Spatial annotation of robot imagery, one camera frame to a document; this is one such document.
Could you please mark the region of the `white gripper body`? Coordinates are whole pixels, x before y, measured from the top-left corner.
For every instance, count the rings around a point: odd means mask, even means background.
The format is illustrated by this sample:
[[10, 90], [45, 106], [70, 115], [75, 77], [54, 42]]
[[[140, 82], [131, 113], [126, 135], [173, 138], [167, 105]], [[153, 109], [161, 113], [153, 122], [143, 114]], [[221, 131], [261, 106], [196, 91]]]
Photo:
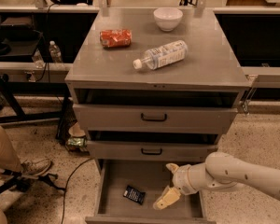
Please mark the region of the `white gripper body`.
[[206, 187], [205, 164], [183, 165], [173, 172], [173, 184], [183, 195], [191, 195]]

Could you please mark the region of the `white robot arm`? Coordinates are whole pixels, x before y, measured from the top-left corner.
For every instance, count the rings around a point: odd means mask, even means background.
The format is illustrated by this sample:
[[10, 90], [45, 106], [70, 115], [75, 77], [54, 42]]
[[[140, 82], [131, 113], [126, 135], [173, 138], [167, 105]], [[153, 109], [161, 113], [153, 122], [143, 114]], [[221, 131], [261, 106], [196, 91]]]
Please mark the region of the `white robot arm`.
[[173, 185], [154, 202], [155, 210], [176, 203], [182, 195], [200, 190], [235, 191], [247, 185], [280, 201], [280, 170], [245, 162], [224, 152], [213, 152], [205, 162], [178, 166], [167, 163]]

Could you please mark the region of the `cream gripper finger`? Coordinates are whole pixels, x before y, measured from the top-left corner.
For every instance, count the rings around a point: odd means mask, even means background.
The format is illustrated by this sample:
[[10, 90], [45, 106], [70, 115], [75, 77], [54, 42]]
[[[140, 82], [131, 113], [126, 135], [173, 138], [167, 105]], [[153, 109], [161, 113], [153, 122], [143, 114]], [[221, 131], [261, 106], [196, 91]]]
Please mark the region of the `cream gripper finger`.
[[162, 210], [168, 206], [176, 203], [180, 199], [181, 193], [175, 187], [167, 186], [161, 196], [154, 202], [153, 208], [155, 210]]
[[177, 164], [175, 164], [175, 163], [167, 163], [167, 164], [166, 164], [166, 168], [167, 168], [172, 174], [174, 174], [174, 173], [178, 170], [179, 166], [178, 166]]

